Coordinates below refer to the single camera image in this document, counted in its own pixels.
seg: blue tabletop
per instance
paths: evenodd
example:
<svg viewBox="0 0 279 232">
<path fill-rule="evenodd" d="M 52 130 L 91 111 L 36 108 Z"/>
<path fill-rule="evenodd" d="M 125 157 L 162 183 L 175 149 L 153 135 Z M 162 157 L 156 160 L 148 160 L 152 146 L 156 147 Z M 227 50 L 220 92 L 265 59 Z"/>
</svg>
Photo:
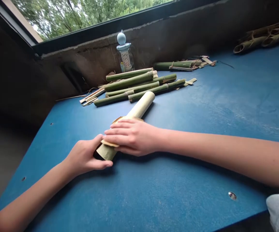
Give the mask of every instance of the blue tabletop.
<svg viewBox="0 0 279 232">
<path fill-rule="evenodd" d="M 279 141 L 279 47 L 211 59 L 234 69 L 217 63 L 177 72 L 178 79 L 197 81 L 157 95 L 144 120 L 167 129 Z M 78 140 L 103 133 L 133 106 L 128 101 L 99 108 L 82 107 L 79 99 L 58 102 L 0 198 L 0 210 L 61 162 Z M 70 182 L 28 231 L 214 231 L 267 209 L 269 188 L 202 161 L 118 153 L 113 162 L 112 168 Z"/>
</svg>

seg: screw hole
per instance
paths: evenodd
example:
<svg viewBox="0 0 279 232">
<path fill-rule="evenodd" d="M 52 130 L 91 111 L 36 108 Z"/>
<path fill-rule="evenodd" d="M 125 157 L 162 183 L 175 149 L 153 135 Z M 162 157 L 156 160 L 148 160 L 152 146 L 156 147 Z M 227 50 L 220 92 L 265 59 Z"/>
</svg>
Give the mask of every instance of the screw hole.
<svg viewBox="0 0 279 232">
<path fill-rule="evenodd" d="M 237 199 L 237 196 L 236 196 L 233 192 L 229 192 L 229 197 L 230 197 L 232 200 L 236 200 L 236 199 Z"/>
</svg>

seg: window glass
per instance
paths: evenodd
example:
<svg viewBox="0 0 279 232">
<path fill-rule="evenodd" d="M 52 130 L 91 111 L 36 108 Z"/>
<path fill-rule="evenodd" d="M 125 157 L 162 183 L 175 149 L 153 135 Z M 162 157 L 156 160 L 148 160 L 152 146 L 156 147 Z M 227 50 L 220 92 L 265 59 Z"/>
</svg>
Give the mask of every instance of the window glass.
<svg viewBox="0 0 279 232">
<path fill-rule="evenodd" d="M 11 0 L 43 40 L 171 0 Z"/>
</svg>

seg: hand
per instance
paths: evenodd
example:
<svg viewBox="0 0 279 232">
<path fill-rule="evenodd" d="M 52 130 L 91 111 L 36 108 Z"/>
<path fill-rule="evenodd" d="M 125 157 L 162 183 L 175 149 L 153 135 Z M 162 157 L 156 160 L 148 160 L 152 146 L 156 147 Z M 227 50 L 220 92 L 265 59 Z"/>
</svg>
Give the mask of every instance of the hand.
<svg viewBox="0 0 279 232">
<path fill-rule="evenodd" d="M 103 161 L 93 157 L 93 153 L 100 144 L 102 137 L 99 134 L 93 140 L 80 140 L 75 144 L 62 162 L 71 174 L 78 176 L 92 170 L 102 170 L 113 165 L 113 162 L 110 160 Z"/>
<path fill-rule="evenodd" d="M 143 156 L 160 150 L 157 136 L 160 128 L 151 126 L 143 121 L 134 119 L 122 119 L 112 124 L 105 131 L 103 139 L 120 145 L 116 151 Z"/>
</svg>

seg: clear plastic bottle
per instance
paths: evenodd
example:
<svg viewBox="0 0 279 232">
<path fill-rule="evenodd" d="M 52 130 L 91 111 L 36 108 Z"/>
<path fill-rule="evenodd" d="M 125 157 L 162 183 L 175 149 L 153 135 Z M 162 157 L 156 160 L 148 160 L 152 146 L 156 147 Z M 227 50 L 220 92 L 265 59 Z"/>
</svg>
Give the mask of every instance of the clear plastic bottle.
<svg viewBox="0 0 279 232">
<path fill-rule="evenodd" d="M 123 73 L 128 71 L 134 71 L 135 68 L 134 68 L 133 56 L 130 52 L 131 43 L 125 43 L 126 37 L 123 31 L 118 33 L 117 41 L 119 43 L 119 45 L 117 46 L 117 50 L 120 52 L 121 71 Z"/>
</svg>

